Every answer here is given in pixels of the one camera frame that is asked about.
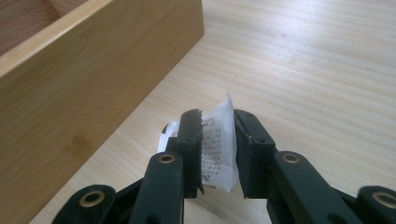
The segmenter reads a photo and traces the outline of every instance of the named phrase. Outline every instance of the wood grain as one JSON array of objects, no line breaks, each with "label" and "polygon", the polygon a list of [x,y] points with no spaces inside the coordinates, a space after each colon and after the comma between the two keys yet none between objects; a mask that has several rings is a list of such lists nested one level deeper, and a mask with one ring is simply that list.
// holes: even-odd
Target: wood grain
[{"label": "wood grain", "polygon": [[1,0],[0,56],[58,19],[48,0]]},{"label": "wood grain", "polygon": [[81,6],[87,0],[49,0],[60,17]]},{"label": "wood grain", "polygon": [[0,58],[0,223],[23,223],[203,35],[200,1],[95,1]]},{"label": "wood grain", "polygon": [[[49,223],[91,184],[144,175],[163,126],[233,94],[280,150],[335,188],[396,189],[396,5],[392,1],[204,0],[205,36],[35,217]],[[185,223],[270,223],[265,200],[205,188]]]}]

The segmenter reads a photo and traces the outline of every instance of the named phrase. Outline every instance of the crumpled paper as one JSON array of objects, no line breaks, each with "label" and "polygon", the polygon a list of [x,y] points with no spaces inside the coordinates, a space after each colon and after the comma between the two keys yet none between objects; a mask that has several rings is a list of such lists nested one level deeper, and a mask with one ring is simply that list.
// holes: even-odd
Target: crumpled paper
[{"label": "crumpled paper", "polygon": [[[231,95],[227,95],[226,101],[217,105],[210,113],[202,115],[202,182],[230,193],[237,184],[238,169],[235,162],[233,101]],[[178,121],[167,125],[165,133],[161,134],[158,152],[165,151],[169,137],[177,136],[178,125]]]}]

